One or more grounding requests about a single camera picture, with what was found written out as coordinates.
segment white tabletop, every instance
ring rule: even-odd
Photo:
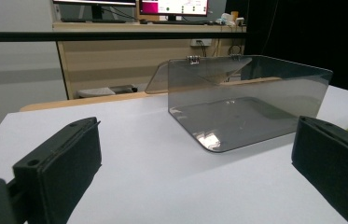
[[[0,177],[86,117],[101,121],[103,166],[68,223],[347,223],[292,166],[293,133],[212,154],[168,114],[166,95],[8,114]],[[318,118],[348,128],[348,91],[329,87]]]

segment acrylic box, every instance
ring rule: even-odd
[[[224,152],[315,118],[332,72],[265,56],[168,62],[169,113],[205,149]]]

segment computer monitor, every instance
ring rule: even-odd
[[[52,0],[53,4],[91,6],[92,18],[102,18],[102,7],[136,7],[136,0]]]
[[[139,0],[140,15],[167,16],[176,21],[176,16],[206,17],[209,0]]]

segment desk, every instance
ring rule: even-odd
[[[346,223],[291,165],[294,134],[223,154],[168,114],[167,96],[8,114],[0,177],[66,124],[95,116],[103,166],[69,223]],[[329,87],[318,114],[348,127],[348,91]]]
[[[188,55],[202,55],[202,48],[191,47],[186,34],[243,35],[246,27],[219,25],[166,25],[139,23],[74,23],[55,22],[54,32],[133,34],[132,40],[58,41],[63,78],[68,99],[78,98],[77,91],[130,84],[147,83],[160,63],[171,59],[185,59]],[[159,35],[181,34],[181,39],[137,40],[142,33]],[[234,53],[243,53],[244,41],[216,39],[205,53],[227,56],[231,45]]]

